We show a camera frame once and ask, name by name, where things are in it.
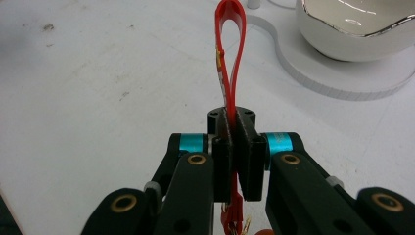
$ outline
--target white bowl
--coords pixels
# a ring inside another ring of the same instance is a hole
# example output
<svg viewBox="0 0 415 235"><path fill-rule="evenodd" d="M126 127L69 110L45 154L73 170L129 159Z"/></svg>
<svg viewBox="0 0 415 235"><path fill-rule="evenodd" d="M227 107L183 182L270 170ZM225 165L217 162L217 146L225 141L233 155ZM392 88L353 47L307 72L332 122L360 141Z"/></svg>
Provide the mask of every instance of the white bowl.
<svg viewBox="0 0 415 235"><path fill-rule="evenodd" d="M415 0L297 0L302 35L324 55L374 61L415 44Z"/></svg>

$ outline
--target table surface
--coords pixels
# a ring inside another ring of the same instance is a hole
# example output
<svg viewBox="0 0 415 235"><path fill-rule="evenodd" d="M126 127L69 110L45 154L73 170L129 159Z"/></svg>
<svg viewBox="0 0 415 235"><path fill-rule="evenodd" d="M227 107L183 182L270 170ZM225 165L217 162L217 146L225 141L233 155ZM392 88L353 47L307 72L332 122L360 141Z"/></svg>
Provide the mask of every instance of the table surface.
<svg viewBox="0 0 415 235"><path fill-rule="evenodd" d="M106 195L144 187L171 133L207 132L208 111L223 105L216 4L0 1L0 193L24 234L79 234ZM376 101L322 96L248 26L237 105L256 112L258 132L297 132L353 197L381 186L415 201L414 90L411 81ZM269 227L264 202L246 214L252 233ZM216 206L215 234L218 218Z"/></svg>

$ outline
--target white table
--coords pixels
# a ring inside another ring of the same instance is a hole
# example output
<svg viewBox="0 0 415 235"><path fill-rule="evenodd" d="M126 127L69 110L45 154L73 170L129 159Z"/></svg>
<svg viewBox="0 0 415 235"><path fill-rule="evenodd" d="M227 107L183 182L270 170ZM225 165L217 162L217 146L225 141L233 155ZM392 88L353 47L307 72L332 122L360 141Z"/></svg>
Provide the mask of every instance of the white table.
<svg viewBox="0 0 415 235"><path fill-rule="evenodd" d="M24 234L79 234L106 195L144 187L171 133L207 132L223 105L216 4L0 1L0 193ZM328 98L292 80L273 46L249 25L237 104L258 132L297 132L353 197L376 185L415 201L415 82L376 101ZM252 233L269 226L264 203L246 214Z"/></svg>

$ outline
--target red strap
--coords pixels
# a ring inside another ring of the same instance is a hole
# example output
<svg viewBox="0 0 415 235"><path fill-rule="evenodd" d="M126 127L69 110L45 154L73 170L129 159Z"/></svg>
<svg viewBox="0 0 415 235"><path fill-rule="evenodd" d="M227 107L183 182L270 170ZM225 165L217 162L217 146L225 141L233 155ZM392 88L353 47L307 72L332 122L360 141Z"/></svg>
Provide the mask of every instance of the red strap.
<svg viewBox="0 0 415 235"><path fill-rule="evenodd" d="M221 33L223 24L227 20L232 20L236 23L240 32L240 42L238 54L235 58L232 69L231 79L229 80L228 71L225 64L225 51L222 47ZM236 109L235 109L235 89L238 75L239 63L241 61L242 51L245 43L245 32L247 28L247 19L245 16L244 7L238 0L222 0L217 5L214 14L215 34L216 34L216 65L219 79L222 86L223 98L225 100L226 112L231 128L236 123Z"/></svg>
<svg viewBox="0 0 415 235"><path fill-rule="evenodd" d="M231 79L229 80L228 72L225 64L225 51L222 47L221 32L223 24L227 20L232 20L236 23L240 32L240 42L238 54L235 58L232 69ZM236 107L235 107L235 90L238 75L239 63L241 61L242 51L245 43L245 33L247 27L247 20L245 16L244 7L238 0L221 0L217 5L214 15L215 34L216 34L216 65L217 73L222 87L223 99L225 102L226 113L229 120L231 131L234 132L236 126ZM236 171L232 174L231 182L231 205L222 210L221 222L223 230L226 235L241 234L243 209L243 198L238 193L238 174Z"/></svg>

